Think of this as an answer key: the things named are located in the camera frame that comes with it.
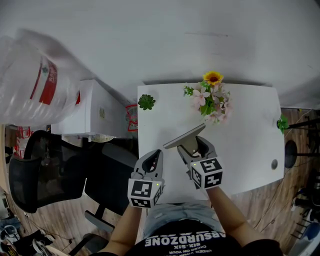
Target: black mesh chair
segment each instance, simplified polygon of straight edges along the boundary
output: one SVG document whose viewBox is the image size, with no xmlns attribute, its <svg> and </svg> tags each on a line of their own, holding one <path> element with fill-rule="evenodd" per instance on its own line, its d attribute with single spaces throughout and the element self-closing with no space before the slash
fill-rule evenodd
<svg viewBox="0 0 320 256">
<path fill-rule="evenodd" d="M 9 185 L 14 202 L 25 212 L 35 213 L 37 208 L 80 198 L 85 186 L 85 193 L 99 203 L 96 213 L 86 211 L 85 217 L 98 228 L 112 232 L 114 226 L 102 216 L 105 208 L 122 215 L 129 204 L 128 181 L 138 160 L 126 147 L 129 141 L 113 139 L 111 143 L 82 148 L 59 135 L 34 132 L 24 159 L 13 157 L 10 161 Z"/>
</svg>

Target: person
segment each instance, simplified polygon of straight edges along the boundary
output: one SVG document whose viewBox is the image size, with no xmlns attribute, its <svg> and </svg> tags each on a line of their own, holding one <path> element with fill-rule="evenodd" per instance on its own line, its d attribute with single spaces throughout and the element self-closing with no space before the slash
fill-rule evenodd
<svg viewBox="0 0 320 256">
<path fill-rule="evenodd" d="M 236 205 L 219 188 L 206 190 L 203 201 L 157 204 L 148 212 L 143 240 L 135 244 L 142 209 L 125 210 L 108 245 L 95 256 L 282 256 L 277 241 L 253 229 Z"/>
</svg>

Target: black t-shirt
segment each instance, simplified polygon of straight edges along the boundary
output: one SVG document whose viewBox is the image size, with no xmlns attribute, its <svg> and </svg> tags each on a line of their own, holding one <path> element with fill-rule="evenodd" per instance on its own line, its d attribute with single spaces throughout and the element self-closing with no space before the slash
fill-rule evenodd
<svg viewBox="0 0 320 256">
<path fill-rule="evenodd" d="M 230 235 L 213 231 L 196 220 L 170 222 L 152 236 L 137 243 L 126 256 L 282 256 L 279 243 L 270 239 L 257 240 L 241 247 Z M 92 256 L 114 256 L 100 252 Z"/>
</svg>

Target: sunflower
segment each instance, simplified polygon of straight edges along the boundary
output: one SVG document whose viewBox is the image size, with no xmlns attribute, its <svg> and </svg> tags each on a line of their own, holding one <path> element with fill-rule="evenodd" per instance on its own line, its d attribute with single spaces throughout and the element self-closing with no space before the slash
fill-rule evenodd
<svg viewBox="0 0 320 256">
<path fill-rule="evenodd" d="M 224 79 L 224 76 L 219 72 L 215 72 L 215 71 L 210 71 L 203 75 L 203 80 L 205 80 L 206 83 L 211 87 L 221 84 L 223 79 Z"/>
</svg>

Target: human arm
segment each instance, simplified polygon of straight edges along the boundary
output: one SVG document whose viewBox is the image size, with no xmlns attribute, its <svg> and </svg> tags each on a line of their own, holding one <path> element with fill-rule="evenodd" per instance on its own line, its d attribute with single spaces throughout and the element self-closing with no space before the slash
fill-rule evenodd
<svg viewBox="0 0 320 256">
<path fill-rule="evenodd" d="M 265 239 L 250 226 L 242 212 L 220 187 L 207 189 L 207 194 L 225 233 L 234 237 L 242 247 L 253 241 Z"/>
<path fill-rule="evenodd" d="M 109 243 L 100 253 L 125 255 L 136 243 L 141 212 L 141 208 L 129 205 L 112 232 Z"/>
</svg>

